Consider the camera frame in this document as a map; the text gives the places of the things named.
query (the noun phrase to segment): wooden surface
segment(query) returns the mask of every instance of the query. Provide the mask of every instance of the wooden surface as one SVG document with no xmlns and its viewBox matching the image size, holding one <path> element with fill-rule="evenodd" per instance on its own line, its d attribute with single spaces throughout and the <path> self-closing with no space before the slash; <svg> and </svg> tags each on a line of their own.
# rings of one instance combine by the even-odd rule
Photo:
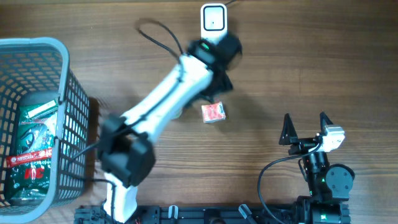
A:
<svg viewBox="0 0 398 224">
<path fill-rule="evenodd" d="M 204 102 L 198 102 L 172 121 L 156 145 L 156 166 L 139 187 L 140 204 L 259 203 L 260 170 L 287 156 L 288 147 L 278 145 L 284 114 L 290 113 L 299 137 L 309 137 L 319 131 L 318 115 L 326 111 L 346 131 L 329 161 L 356 173 L 349 201 L 353 223 L 396 223 L 398 4 L 322 2 L 231 5 L 229 29 L 239 35 L 244 57 L 228 73 L 235 90 L 221 96 L 228 119 L 203 124 Z M 175 65 L 133 29 L 134 21 L 158 19 L 187 45 L 200 36 L 202 4 L 0 6 L 0 37 L 60 39 L 70 51 L 72 70 L 101 111 L 121 113 Z M 159 28 L 145 30 L 175 46 Z M 262 186 L 268 202 L 308 195 L 297 161 L 267 171 Z M 50 209 L 37 223 L 71 223 L 79 205 L 104 199 L 105 186 L 94 188 L 71 205 Z"/>
</svg>

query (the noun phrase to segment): cable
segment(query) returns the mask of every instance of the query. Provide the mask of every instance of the cable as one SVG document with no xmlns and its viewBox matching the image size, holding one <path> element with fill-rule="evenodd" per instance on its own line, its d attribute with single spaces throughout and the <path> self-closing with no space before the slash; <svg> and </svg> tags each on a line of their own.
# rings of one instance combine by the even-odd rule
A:
<svg viewBox="0 0 398 224">
<path fill-rule="evenodd" d="M 257 182 L 257 192 L 258 192 L 258 194 L 259 194 L 259 198 L 260 198 L 260 201 L 261 201 L 261 203 L 262 203 L 262 206 L 263 206 L 264 209 L 267 211 L 267 213 L 268 213 L 274 220 L 276 220 L 277 222 L 279 222 L 279 223 L 281 223 L 281 224 L 285 224 L 284 222 L 280 221 L 277 217 L 275 217 L 274 214 L 272 214 L 272 212 L 268 209 L 268 207 L 267 207 L 267 205 L 266 205 L 264 199 L 262 198 L 262 195 L 261 195 L 261 177 L 262 177 L 262 175 L 263 175 L 264 172 L 265 172 L 268 168 L 270 168 L 272 165 L 274 165 L 274 164 L 276 164 L 276 163 L 278 163 L 278 162 L 284 162 L 284 161 L 288 161 L 288 160 L 291 160 L 291 159 L 298 159 L 298 158 L 301 158 L 301 157 L 309 156 L 309 155 L 313 154 L 314 152 L 317 152 L 318 149 L 320 148 L 320 146 L 321 146 L 321 144 L 319 143 L 316 147 L 313 148 L 314 150 L 312 150 L 312 151 L 310 151 L 310 152 L 308 152 L 308 153 L 306 153 L 306 154 L 304 154 L 304 155 L 289 156 L 289 157 L 277 159 L 277 160 L 275 160 L 274 162 L 271 162 L 271 163 L 269 163 L 268 165 L 266 165 L 266 166 L 261 170 L 260 175 L 259 175 L 259 180 L 258 180 L 258 182 Z"/>
<path fill-rule="evenodd" d="M 135 134 L 136 136 L 138 136 L 138 133 L 136 133 L 136 132 L 132 129 L 132 127 L 134 127 L 135 125 L 137 125 L 137 124 L 140 123 L 141 121 L 144 121 L 144 120 L 148 117 L 148 115 L 151 114 L 159 105 L 161 105 L 161 104 L 162 104 L 162 103 L 163 103 L 163 102 L 164 102 L 164 101 L 177 89 L 178 85 L 182 82 L 182 78 L 183 78 L 185 72 L 184 72 L 183 63 L 182 63 L 181 60 L 180 60 L 180 56 L 179 56 L 177 53 L 175 53 L 175 52 L 174 52 L 171 48 L 169 48 L 168 46 L 166 46 L 166 45 L 160 43 L 159 41 L 153 39 L 152 37 L 150 37 L 149 35 L 147 35 L 146 33 L 144 33 L 144 32 L 141 30 L 141 28 L 140 28 L 141 25 L 143 25 L 143 24 L 156 24 L 156 25 L 161 26 L 162 28 L 164 28 L 164 29 L 173 37 L 174 41 L 176 42 L 176 44 L 177 44 L 177 46 L 178 46 L 178 49 L 179 49 L 180 53 L 183 54 L 183 50 L 182 50 L 182 48 L 181 48 L 180 42 L 178 41 L 178 39 L 177 39 L 177 37 L 174 35 L 174 33 L 173 33 L 167 26 L 165 26 L 164 24 L 162 24 L 162 23 L 159 22 L 159 21 L 156 21 L 156 20 L 153 20 L 153 19 L 139 19 L 139 20 L 136 22 L 135 28 L 136 28 L 136 30 L 138 31 L 138 33 L 140 33 L 140 34 L 141 34 L 142 36 L 144 36 L 146 39 L 152 41 L 153 43 L 155 43 L 155 44 L 158 45 L 159 47 L 162 47 L 163 49 L 167 50 L 167 51 L 177 60 L 178 64 L 180 65 L 180 75 L 179 75 L 179 77 L 177 78 L 177 81 L 176 81 L 175 84 L 171 87 L 171 89 L 169 90 L 169 92 L 167 92 L 166 95 L 164 95 L 163 98 L 161 98 L 161 99 L 160 99 L 153 107 L 151 107 L 147 112 L 145 112 L 144 114 L 142 114 L 142 115 L 140 116 L 140 118 L 139 118 L 137 121 L 133 122 L 132 124 L 127 125 L 124 129 L 122 129 L 122 130 L 120 130 L 120 131 L 114 133 L 113 135 L 111 135 L 111 136 L 108 137 L 108 138 L 100 139 L 100 140 L 94 142 L 93 144 L 91 144 L 91 145 L 85 147 L 85 148 L 84 148 L 83 150 L 81 150 L 78 154 L 74 155 L 74 156 L 72 157 L 71 161 L 68 162 L 68 163 L 66 164 L 66 171 L 67 171 L 67 172 L 69 172 L 69 164 L 75 162 L 76 159 L 77 159 L 79 156 L 85 154 L 85 153 L 88 152 L 89 150 L 94 149 L 97 145 L 99 145 L 99 144 L 101 143 L 101 141 L 108 141 L 108 140 L 110 140 L 110 139 L 112 139 L 112 138 L 114 138 L 114 137 L 116 137 L 116 136 L 119 136 L 120 134 L 125 134 L 125 133 L 133 133 L 133 134 Z M 107 183 L 109 183 L 109 184 L 112 185 L 111 218 L 112 218 L 112 223 L 114 223 L 114 221 L 115 221 L 115 220 L 114 220 L 114 198 L 115 198 L 115 193 L 114 193 L 114 191 L 115 191 L 115 189 L 116 189 L 116 184 L 115 184 L 114 182 L 112 182 L 112 181 L 110 181 L 110 180 L 106 180 L 106 179 L 86 179 L 86 178 L 82 178 L 82 177 L 77 177 L 77 179 L 81 179 L 81 180 L 84 180 L 84 181 L 90 180 L 90 181 L 93 181 L 93 182 L 107 182 Z"/>
<path fill-rule="evenodd" d="M 298 167 L 300 168 L 301 174 L 303 174 L 304 180 L 305 180 L 306 182 L 308 182 L 307 175 L 305 175 L 303 166 L 301 166 L 301 161 L 302 161 L 302 160 L 303 160 L 302 158 L 298 160 L 298 162 L 297 162 L 297 163 L 298 163 Z"/>
<path fill-rule="evenodd" d="M 229 2 L 225 3 L 224 5 L 227 6 L 227 5 L 229 5 L 229 4 L 233 3 L 233 2 L 236 2 L 236 0 L 230 0 Z"/>
</svg>

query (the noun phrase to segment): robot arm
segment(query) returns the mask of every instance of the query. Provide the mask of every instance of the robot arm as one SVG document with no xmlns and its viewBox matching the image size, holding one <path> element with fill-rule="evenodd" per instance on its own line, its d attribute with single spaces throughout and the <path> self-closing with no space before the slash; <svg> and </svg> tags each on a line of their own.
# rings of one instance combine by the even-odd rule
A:
<svg viewBox="0 0 398 224">
<path fill-rule="evenodd" d="M 211 97 L 212 93 L 219 92 L 220 85 L 229 81 L 225 70 L 239 52 L 240 41 L 231 34 L 216 45 L 206 40 L 192 42 L 187 53 L 180 56 L 182 77 L 178 64 L 138 105 L 120 117 L 111 115 L 104 122 L 100 137 L 103 143 L 98 147 L 97 156 L 102 161 L 106 179 L 116 185 L 113 192 L 112 185 L 108 184 L 107 198 L 113 196 L 117 205 L 112 209 L 112 200 L 105 202 L 103 208 L 109 216 L 114 212 L 114 219 L 124 223 L 135 212 L 137 186 L 155 164 L 153 145 L 167 123 L 197 95 Z M 131 124 L 135 125 L 129 136 L 127 133 L 115 136 Z"/>
</svg>

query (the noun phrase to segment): red and white box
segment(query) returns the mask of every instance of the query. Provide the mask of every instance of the red and white box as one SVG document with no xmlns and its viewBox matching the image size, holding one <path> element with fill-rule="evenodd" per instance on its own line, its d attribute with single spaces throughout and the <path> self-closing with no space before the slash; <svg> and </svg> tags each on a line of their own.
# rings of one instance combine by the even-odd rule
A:
<svg viewBox="0 0 398 224">
<path fill-rule="evenodd" d="M 212 105 L 202 105 L 201 113 L 203 115 L 204 123 L 213 123 L 216 121 L 224 120 L 226 118 L 222 102 L 218 102 Z"/>
</svg>

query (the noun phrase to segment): plastic basket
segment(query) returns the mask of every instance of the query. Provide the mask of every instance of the plastic basket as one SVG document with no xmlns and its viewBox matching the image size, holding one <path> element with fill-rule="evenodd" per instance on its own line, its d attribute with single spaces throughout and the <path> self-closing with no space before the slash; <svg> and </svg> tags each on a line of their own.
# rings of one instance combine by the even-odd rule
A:
<svg viewBox="0 0 398 224">
<path fill-rule="evenodd" d="M 5 201 L 6 156 L 12 155 L 19 107 L 58 98 L 58 118 L 51 159 L 50 185 L 39 205 L 15 206 Z M 69 69 L 67 48 L 58 40 L 0 40 L 0 223 L 25 223 L 48 208 L 65 205 L 79 197 L 84 182 L 72 178 L 85 174 L 85 156 L 65 166 L 86 146 L 89 99 Z"/>
</svg>

